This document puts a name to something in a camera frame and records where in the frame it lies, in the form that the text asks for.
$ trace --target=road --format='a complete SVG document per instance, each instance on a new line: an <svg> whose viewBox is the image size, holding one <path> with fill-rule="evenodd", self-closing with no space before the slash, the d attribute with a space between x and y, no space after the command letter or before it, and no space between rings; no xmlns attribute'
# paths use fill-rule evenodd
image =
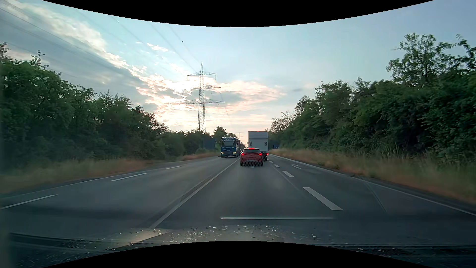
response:
<svg viewBox="0 0 476 268"><path fill-rule="evenodd" d="M476 214L270 155L211 157L3 200L12 233L94 238L129 229L266 224L335 244L473 245Z"/></svg>

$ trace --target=truck cab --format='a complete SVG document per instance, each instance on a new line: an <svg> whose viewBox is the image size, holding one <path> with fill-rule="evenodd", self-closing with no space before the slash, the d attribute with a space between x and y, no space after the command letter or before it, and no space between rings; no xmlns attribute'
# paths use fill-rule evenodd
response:
<svg viewBox="0 0 476 268"><path fill-rule="evenodd" d="M239 139L235 137L222 137L220 141L220 156L225 157L238 157L240 155Z"/></svg>

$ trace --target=dry grass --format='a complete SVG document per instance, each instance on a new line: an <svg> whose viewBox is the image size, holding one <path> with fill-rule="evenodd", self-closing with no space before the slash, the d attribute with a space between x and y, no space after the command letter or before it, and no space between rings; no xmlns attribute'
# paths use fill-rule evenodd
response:
<svg viewBox="0 0 476 268"><path fill-rule="evenodd" d="M197 155L184 155L182 157L182 161L185 160L194 160L194 159L199 159L199 158L205 158L205 157L211 157L211 156L217 156L218 153L204 153L204 154L197 154Z"/></svg>
<svg viewBox="0 0 476 268"><path fill-rule="evenodd" d="M476 165L439 165L428 158L369 158L314 150L277 149L270 153L476 204Z"/></svg>
<svg viewBox="0 0 476 268"><path fill-rule="evenodd" d="M0 176L0 193L6 194L44 184L133 172L156 163L157 161L128 159L65 161L44 168L31 168Z"/></svg>

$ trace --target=cloud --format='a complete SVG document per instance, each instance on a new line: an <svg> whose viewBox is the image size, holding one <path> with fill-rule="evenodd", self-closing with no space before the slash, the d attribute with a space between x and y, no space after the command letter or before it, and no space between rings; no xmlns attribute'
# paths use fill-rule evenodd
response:
<svg viewBox="0 0 476 268"><path fill-rule="evenodd" d="M101 33L87 23L40 6L17 1L14 3L23 10L41 18L43 21L40 25L41 28L68 41L68 44L64 46L65 49L75 51L75 53L65 53L64 50L34 38L32 39L34 41L28 42L30 51L36 51L36 46L48 48L47 57L52 56L55 62L58 63L51 66L51 68L58 69L60 72L64 71L64 76L68 80L82 85L86 84L85 86L93 87L99 92L111 89L111 93L124 94L133 103L143 103L144 109L153 111L158 120L167 122L171 128L174 127L179 130L197 127L198 106L186 102L198 97L198 90L192 90L198 86L198 77L190 77L189 81L172 81L164 78L164 75L151 74L150 68L154 68L153 60L150 62L150 68L144 66L143 62L134 61L134 65L127 63L120 56L108 52L107 42ZM35 23L31 18L27 17L26 20ZM31 25L25 24L25 28L27 27L33 29ZM13 37L17 35L17 40L22 40L18 37L19 33L9 33L9 35ZM147 45L155 51L168 51L158 45L150 43L147 43ZM25 51L15 51L15 53L19 58L27 55L27 59L31 58L30 53ZM93 62L100 62L101 64L90 61L91 53L97 55ZM111 66L111 68L100 67L100 65ZM170 63L169 66L171 70L183 75L183 80L185 80L185 76L190 74L189 71L175 63ZM219 101L223 98L225 101L225 103L206 105L206 118L209 126L207 129L211 128L212 125L213 127L228 125L229 128L236 126L255 127L258 130L265 129L270 124L270 116L266 115L266 108L269 107L270 102L286 96L282 92L283 89L279 89L278 86L266 86L257 82L233 81L219 83L212 78L205 77L204 84L221 87L221 94L220 89L206 89L207 98Z"/></svg>
<svg viewBox="0 0 476 268"><path fill-rule="evenodd" d="M162 47L159 47L157 45L154 46L153 44L150 44L150 43L147 43L147 45L149 45L149 47L151 47L152 50L162 50L163 52L169 51L166 48L162 48Z"/></svg>
<svg viewBox="0 0 476 268"><path fill-rule="evenodd" d="M7 9L8 12L62 38L77 49L87 50L117 68L128 66L120 56L106 51L106 41L101 33L87 23L33 4L13 0L5 0L5 2L1 7Z"/></svg>

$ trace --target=red car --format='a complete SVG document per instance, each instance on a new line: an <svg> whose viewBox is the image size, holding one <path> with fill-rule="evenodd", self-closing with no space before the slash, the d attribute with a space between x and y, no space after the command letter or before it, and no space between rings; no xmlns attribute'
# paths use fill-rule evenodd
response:
<svg viewBox="0 0 476 268"><path fill-rule="evenodd" d="M263 166L263 154L258 148L246 148L241 154L239 165Z"/></svg>

